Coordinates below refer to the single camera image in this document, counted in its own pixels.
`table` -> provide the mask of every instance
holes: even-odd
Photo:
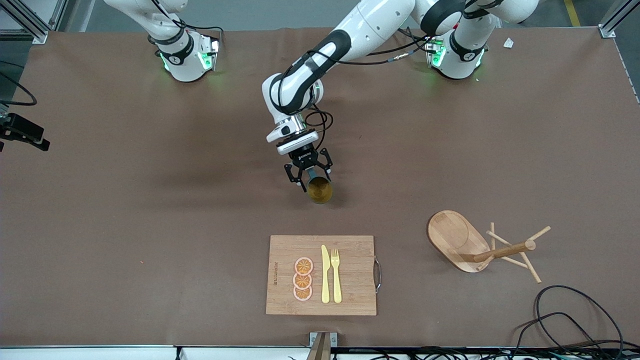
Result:
[[[455,269],[426,238],[443,209],[513,242],[551,225],[530,256],[544,284],[585,291],[640,340],[640,110],[613,40],[499,29],[461,81],[421,55],[336,67],[320,104],[336,118],[335,195],[318,206],[265,141],[260,84],[327,31],[227,33],[223,71],[194,83],[174,81],[144,33],[32,48],[22,82],[39,103],[14,111],[52,145],[0,158],[0,344],[298,345],[331,330],[343,346],[514,345],[542,287],[505,261]],[[272,234],[374,235],[378,316],[265,315]],[[615,337],[582,299],[545,297],[558,309]],[[524,345],[550,343],[532,331]]]

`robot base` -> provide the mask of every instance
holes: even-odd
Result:
[[[220,41],[201,35],[197,31],[188,31],[188,36],[193,39],[194,46],[191,53],[186,56],[180,65],[174,64],[172,57],[165,58],[164,68],[178,81],[189,83],[200,79],[207,71],[215,70]]]
[[[470,61],[463,61],[460,56],[452,50],[451,34],[453,31],[454,30],[451,30],[443,35],[445,49],[438,60],[439,64],[436,65],[432,54],[427,54],[427,61],[446,78],[459,80],[469,77],[469,75],[480,66],[484,50],[477,56],[474,56]]]

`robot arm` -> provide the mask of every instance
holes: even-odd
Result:
[[[458,27],[443,36],[441,48],[429,57],[429,62],[448,78],[467,78],[480,66],[484,46],[498,24],[498,18],[522,22],[537,6],[538,0],[469,1]]]
[[[332,164],[328,152],[320,151],[327,164],[318,162],[312,145],[319,139],[318,133],[306,129],[301,115],[322,99],[321,78],[339,62],[361,58],[380,47],[410,15],[427,36],[448,31],[460,19],[464,5],[464,0],[361,0],[313,50],[298,58],[284,74],[274,74],[263,82],[262,95],[276,124],[267,141],[283,139],[277,149],[292,159],[285,165],[291,182],[306,191],[301,174],[314,166],[321,167],[329,177]],[[296,176],[291,172],[292,165],[299,168]]]
[[[182,26],[175,14],[188,0],[104,0],[132,18],[153,38],[164,67],[179,81],[194,81],[212,70],[218,53],[218,39]]]

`black wire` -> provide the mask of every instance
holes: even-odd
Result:
[[[426,41],[428,41],[428,39],[429,39],[428,36],[424,36],[422,38],[414,38],[413,42],[410,42],[409,44],[402,45],[400,47],[396,47],[395,49],[391,49],[391,50],[378,51],[378,52],[375,52],[375,53],[368,54],[367,56],[394,53],[394,52],[396,52],[398,50],[406,49],[407,47],[410,47],[412,45],[418,44],[421,41],[425,41],[426,42]]]
[[[544,316],[540,315],[540,300],[542,299],[542,295],[547,292],[548,290],[551,290],[553,288],[562,288],[562,289],[566,289],[566,290],[570,290],[573,291],[579,295],[582,295],[585,299],[587,299],[588,301],[590,301],[590,303],[592,303],[593,305],[595,305],[597,308],[599,308],[602,313],[604,313],[604,315],[606,315],[606,317],[608,317],[609,321],[613,324],[613,326],[616,328],[616,332],[618,333],[618,337],[619,340],[600,340],[600,341],[596,341],[594,340],[589,334],[588,332],[586,332],[582,326],[580,326],[575,319],[573,319],[569,314],[566,314],[564,312],[554,312],[554,313],[550,313],[550,314],[546,314]],[[522,337],[524,335],[524,332],[530,328],[531,326],[533,326],[534,324],[538,323],[540,324],[540,327],[542,328],[543,332],[547,335],[547,337],[553,341],[553,343],[555,343],[558,346],[558,350],[562,350],[563,353],[565,354],[570,354],[573,356],[576,356],[580,359],[584,359],[584,360],[589,360],[586,357],[582,357],[580,355],[577,355],[574,350],[580,350],[582,353],[587,353],[590,356],[594,357],[594,353],[592,353],[593,349],[588,349],[586,347],[592,347],[595,346],[599,349],[600,353],[604,355],[604,357],[606,359],[613,359],[613,360],[621,360],[622,359],[622,352],[624,351],[624,345],[628,344],[628,345],[632,345],[632,346],[636,346],[636,344],[633,343],[629,343],[627,341],[623,340],[623,336],[622,336],[622,332],[620,331],[620,327],[618,326],[618,324],[615,322],[615,320],[613,320],[613,317],[609,314],[609,312],[607,312],[597,301],[593,300],[589,295],[585,294],[584,292],[571,288],[569,286],[565,286],[565,285],[552,285],[552,286],[548,286],[544,289],[542,289],[535,298],[535,308],[536,308],[536,318],[534,320],[532,320],[531,322],[527,323],[527,325],[520,331],[520,335],[518,337],[518,343],[516,344],[516,349],[514,351],[514,353],[509,355],[509,360],[512,360],[513,356],[515,355],[515,353],[517,353],[519,351],[520,348],[520,344],[522,343]],[[556,315],[561,315],[566,317],[567,319],[569,319],[569,321],[571,321],[574,326],[576,326],[576,328],[578,328],[578,330],[582,333],[583,336],[585,336],[585,338],[587,338],[589,341],[585,344],[581,344],[580,347],[566,347],[566,346],[562,346],[552,335],[551,333],[549,333],[549,331],[547,330],[547,328],[544,325],[543,320],[550,318],[552,316],[556,316]],[[608,354],[606,354],[604,352],[604,350],[600,347],[601,344],[603,343],[619,343],[620,347],[618,349],[618,353],[616,355],[616,357],[611,358]]]
[[[305,117],[305,124],[307,126],[311,126],[311,127],[318,127],[318,126],[322,126],[322,130],[318,131],[319,133],[322,133],[322,137],[320,138],[320,142],[318,143],[318,145],[316,146],[316,150],[320,149],[320,146],[322,146],[322,143],[324,142],[324,135],[326,134],[326,131],[329,130],[329,128],[333,125],[333,115],[330,112],[327,111],[323,111],[320,110],[316,104],[313,104],[313,111],[311,111],[306,117]],[[309,119],[309,117],[311,117],[312,115],[318,114],[320,115],[320,119],[322,120],[320,122],[320,124],[309,124],[309,122],[307,121],[307,119]]]
[[[406,37],[410,37],[414,40],[419,39],[419,37],[415,36],[413,33],[411,33],[411,29],[409,27],[407,27],[407,30],[402,30],[402,29],[398,29],[398,32]]]
[[[371,360],[378,360],[378,359],[399,360],[397,357],[390,356],[386,351],[383,351],[383,350],[380,350],[380,349],[377,349],[377,348],[373,348],[373,349],[371,349],[371,350],[373,350],[373,351],[377,351],[377,352],[379,352],[379,353],[381,353],[381,354],[382,354],[382,356],[374,357],[374,358],[373,358],[373,359],[371,359]]]
[[[411,35],[412,38],[416,37],[412,32],[411,32],[411,28],[409,28],[408,26],[406,27],[406,30],[409,32],[409,35]],[[428,53],[429,51],[427,50],[427,41],[429,41],[431,37],[425,37],[425,41],[424,44],[418,46],[418,49],[424,51],[425,53]]]
[[[334,59],[329,55],[323,54],[319,51],[316,50],[309,50],[307,52],[305,52],[300,59],[298,59],[298,61],[302,61],[302,58],[305,55],[309,55],[312,56],[313,54],[320,54],[321,56],[324,56],[325,58],[335,62],[335,63],[339,63],[339,64],[346,64],[346,65],[382,65],[382,64],[386,64],[386,63],[390,63],[399,59],[395,59],[395,58],[390,58],[384,61],[374,61],[374,62],[369,62],[369,63],[362,63],[362,62],[353,62],[353,61],[340,61],[338,59]],[[283,80],[287,78],[287,76],[289,76],[289,74],[291,73],[291,70],[293,69],[293,67],[295,66],[295,64],[298,63],[297,61],[295,63],[293,63],[292,65],[290,65],[287,70],[285,70],[285,72],[282,73],[282,76],[280,77],[280,83],[278,84],[278,105],[282,105],[282,83]],[[298,111],[294,111],[293,113],[284,113],[285,115],[288,116],[293,116],[295,114],[297,114]]]
[[[17,67],[21,67],[21,68],[23,68],[23,69],[24,69],[24,66],[22,66],[22,65],[18,65],[18,64],[16,64],[16,63],[10,63],[10,62],[8,62],[8,61],[4,61],[4,60],[0,60],[0,63],[4,63],[4,64],[7,64],[7,65],[17,66]]]
[[[167,17],[167,19],[171,20],[178,28],[180,29],[184,29],[184,28],[189,28],[189,29],[194,29],[194,30],[210,30],[210,29],[218,29],[220,30],[221,33],[224,33],[225,30],[219,26],[207,26],[207,27],[201,27],[201,26],[194,26],[194,25],[189,25],[186,22],[184,22],[184,20],[180,19],[180,22],[177,22],[176,20],[173,20],[169,14],[160,7],[160,3],[159,0],[151,0],[151,2],[156,6],[156,8],[158,10],[160,10],[160,12]]]
[[[27,95],[29,95],[29,97],[31,98],[31,102],[21,102],[21,101],[9,101],[9,100],[0,100],[0,104],[3,105],[20,105],[20,106],[33,106],[35,104],[38,103],[38,101],[36,100],[36,97],[33,96],[33,94],[27,90],[26,87],[20,85],[19,82],[17,82],[16,80],[9,78],[7,75],[5,75],[3,72],[0,72],[0,76],[2,76],[3,78],[7,79],[8,81],[11,81],[13,84],[15,84],[15,86],[19,87],[20,89],[22,89],[22,91],[24,91]]]

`wooden cutting board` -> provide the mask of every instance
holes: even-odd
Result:
[[[340,252],[342,302],[333,301],[333,269],[328,272],[331,301],[322,302],[322,251],[325,245]],[[293,296],[294,264],[306,257],[314,263],[313,294],[307,301]],[[269,247],[267,314],[270,315],[376,315],[373,276],[373,236],[272,235]]]

